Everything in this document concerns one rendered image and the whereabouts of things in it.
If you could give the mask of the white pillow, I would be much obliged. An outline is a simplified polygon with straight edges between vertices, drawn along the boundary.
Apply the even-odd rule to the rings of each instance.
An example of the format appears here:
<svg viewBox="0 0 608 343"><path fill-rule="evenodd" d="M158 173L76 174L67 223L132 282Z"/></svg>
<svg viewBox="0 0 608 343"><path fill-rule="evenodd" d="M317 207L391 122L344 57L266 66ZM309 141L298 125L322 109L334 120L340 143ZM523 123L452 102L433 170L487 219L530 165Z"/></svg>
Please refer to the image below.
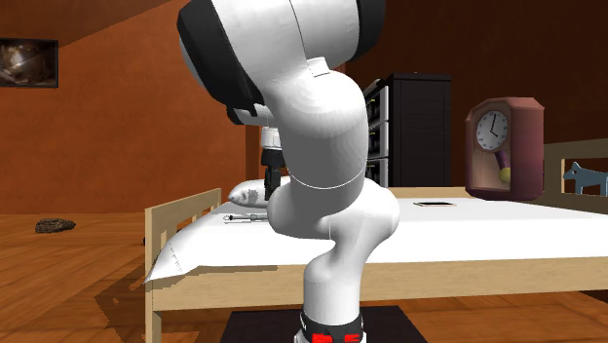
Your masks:
<svg viewBox="0 0 608 343"><path fill-rule="evenodd" d="M272 195L269 200L265 199L266 188L264 179L254 179L241 182L236 185L228 199L230 202L245 208L267 209L268 204L271 204L272 210L278 210L282 204L277 200L275 195Z"/></svg>

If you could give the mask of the black cabinet with silver shelves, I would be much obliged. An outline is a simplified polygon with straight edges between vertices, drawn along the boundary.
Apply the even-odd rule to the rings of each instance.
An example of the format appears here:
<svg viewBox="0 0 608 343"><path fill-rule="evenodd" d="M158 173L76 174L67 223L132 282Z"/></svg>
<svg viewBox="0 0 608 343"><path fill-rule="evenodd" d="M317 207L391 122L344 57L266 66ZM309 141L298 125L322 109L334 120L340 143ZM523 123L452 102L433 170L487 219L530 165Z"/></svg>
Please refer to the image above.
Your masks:
<svg viewBox="0 0 608 343"><path fill-rule="evenodd" d="M382 187L448 187L451 77L393 73L363 90L365 176Z"/></svg>

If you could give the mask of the dark robot stand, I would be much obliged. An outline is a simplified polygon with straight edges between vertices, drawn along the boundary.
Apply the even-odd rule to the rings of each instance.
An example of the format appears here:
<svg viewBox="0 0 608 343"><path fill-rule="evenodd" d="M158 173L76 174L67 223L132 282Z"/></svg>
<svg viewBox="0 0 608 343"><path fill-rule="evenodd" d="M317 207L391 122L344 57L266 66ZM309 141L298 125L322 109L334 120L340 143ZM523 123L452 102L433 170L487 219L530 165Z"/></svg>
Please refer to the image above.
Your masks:
<svg viewBox="0 0 608 343"><path fill-rule="evenodd" d="M399 306L362 307L367 343L428 343ZM233 312L220 343L293 343L299 310Z"/></svg>

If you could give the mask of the wooden bed with white mattress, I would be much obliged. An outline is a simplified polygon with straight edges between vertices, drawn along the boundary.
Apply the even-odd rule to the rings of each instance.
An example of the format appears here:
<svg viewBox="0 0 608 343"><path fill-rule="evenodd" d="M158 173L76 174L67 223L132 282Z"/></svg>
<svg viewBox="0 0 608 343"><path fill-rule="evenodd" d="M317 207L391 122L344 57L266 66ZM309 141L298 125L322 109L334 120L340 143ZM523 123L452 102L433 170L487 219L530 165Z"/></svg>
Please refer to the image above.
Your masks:
<svg viewBox="0 0 608 343"><path fill-rule="evenodd" d="M397 189L399 228L371 254L361 299L608 289L608 197L565 192L575 158L608 158L608 138L547 145L545 191L530 203L482 201L461 187ZM146 210L146 343L161 343L165 311L301 301L305 265L331 242L224 221L233 211L216 189Z"/></svg>

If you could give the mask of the dark brown lump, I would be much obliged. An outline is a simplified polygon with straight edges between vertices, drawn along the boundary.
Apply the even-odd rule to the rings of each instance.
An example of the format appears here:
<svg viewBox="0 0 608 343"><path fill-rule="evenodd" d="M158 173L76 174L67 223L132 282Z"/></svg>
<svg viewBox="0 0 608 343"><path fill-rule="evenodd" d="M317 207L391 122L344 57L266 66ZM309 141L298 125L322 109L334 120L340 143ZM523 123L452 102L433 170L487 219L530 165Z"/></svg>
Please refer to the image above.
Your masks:
<svg viewBox="0 0 608 343"><path fill-rule="evenodd" d="M43 218L35 225L36 234L52 234L62 231L72 230L76 227L76 223L69 219L63 218Z"/></svg>

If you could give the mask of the reddish wooden pendulum clock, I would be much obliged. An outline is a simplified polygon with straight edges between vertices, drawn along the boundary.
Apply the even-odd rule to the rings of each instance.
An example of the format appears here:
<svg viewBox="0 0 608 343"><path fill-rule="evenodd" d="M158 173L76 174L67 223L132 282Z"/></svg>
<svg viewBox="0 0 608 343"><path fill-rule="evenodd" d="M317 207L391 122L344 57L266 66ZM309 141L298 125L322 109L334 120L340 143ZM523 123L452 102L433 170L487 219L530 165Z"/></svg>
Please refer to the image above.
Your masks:
<svg viewBox="0 0 608 343"><path fill-rule="evenodd" d="M489 98L465 120L466 191L490 201L543 194L544 107L533 97Z"/></svg>

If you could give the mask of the blue dog figure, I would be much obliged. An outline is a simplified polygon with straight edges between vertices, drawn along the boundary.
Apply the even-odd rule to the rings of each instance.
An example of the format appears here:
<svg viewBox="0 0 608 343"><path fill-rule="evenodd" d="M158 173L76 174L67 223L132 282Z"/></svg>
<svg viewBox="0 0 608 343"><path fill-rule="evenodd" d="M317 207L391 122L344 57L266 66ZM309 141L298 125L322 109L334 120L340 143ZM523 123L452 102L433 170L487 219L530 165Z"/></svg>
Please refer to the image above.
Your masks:
<svg viewBox="0 0 608 343"><path fill-rule="evenodd" d="M571 169L566 171L562 178L564 180L573 179L575 181L575 193L577 195L581 195L586 187L598 185L600 187L600 195L608 197L608 172L585 169L577 162L574 162Z"/></svg>

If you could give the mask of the dark framed wall picture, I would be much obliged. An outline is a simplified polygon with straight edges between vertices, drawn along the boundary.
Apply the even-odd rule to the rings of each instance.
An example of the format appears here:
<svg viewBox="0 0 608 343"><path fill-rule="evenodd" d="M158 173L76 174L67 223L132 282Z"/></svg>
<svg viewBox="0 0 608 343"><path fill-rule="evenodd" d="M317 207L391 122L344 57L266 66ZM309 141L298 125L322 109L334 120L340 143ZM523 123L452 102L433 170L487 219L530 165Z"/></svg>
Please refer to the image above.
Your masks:
<svg viewBox="0 0 608 343"><path fill-rule="evenodd" d="M0 87L58 87L58 40L0 38Z"/></svg>

